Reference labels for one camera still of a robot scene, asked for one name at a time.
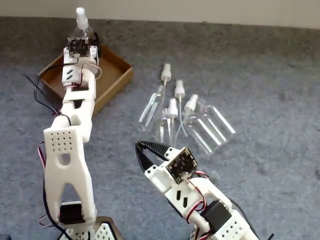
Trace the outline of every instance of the brown cardboard tray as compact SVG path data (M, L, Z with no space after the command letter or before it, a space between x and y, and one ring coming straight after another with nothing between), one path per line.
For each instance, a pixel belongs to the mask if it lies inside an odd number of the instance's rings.
M65 90L61 82L63 68L52 68L47 72L45 70L51 66L63 64L63 62L64 56L61 54L39 73L42 83L61 100L65 96ZM94 116L125 88L133 77L132 66L105 45L101 45L99 67L102 69L102 75L96 81Z

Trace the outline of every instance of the robotic arm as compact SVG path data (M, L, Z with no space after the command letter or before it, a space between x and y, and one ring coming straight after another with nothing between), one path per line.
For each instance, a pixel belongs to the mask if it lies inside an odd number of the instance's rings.
M144 154L149 150L164 162L157 166ZM194 177L198 163L187 147L139 141L135 152L144 175L165 195L187 223L194 224L190 240L259 240L232 202L209 178Z
M61 115L43 131L46 151L44 189L49 214L56 223L94 236L97 209L84 143L91 135L99 56L97 46L89 46L88 38L68 40L69 47L63 50L65 96ZM66 184L74 187L80 201L61 203Z

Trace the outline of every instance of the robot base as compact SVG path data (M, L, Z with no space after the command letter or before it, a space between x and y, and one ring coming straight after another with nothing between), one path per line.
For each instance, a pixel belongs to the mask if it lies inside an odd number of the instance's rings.
M87 232L76 232L74 229L66 229L66 232L73 240L124 240L123 236L110 217L98 216L93 226L95 236L88 238ZM66 236L60 234L57 240L68 240Z

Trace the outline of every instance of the wall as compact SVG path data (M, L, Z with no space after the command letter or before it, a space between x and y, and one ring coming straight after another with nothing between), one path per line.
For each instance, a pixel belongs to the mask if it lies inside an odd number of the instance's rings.
M2 0L0 16L289 26L320 29L320 0Z

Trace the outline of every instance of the bottle cap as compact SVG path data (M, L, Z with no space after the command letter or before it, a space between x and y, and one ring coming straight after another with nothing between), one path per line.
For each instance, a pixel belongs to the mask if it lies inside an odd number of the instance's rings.
M174 118L178 117L177 99L170 98L168 114Z
M86 11L83 7L76 8L76 25L81 30L85 30L89 27Z
M171 80L171 65L166 63L163 66L163 71L161 74L161 80L169 82Z
M184 110L194 112L197 106L198 97L199 96L197 94L192 94L189 101L185 104Z
M185 96L184 81L181 79L175 82L174 96L176 98L183 98Z

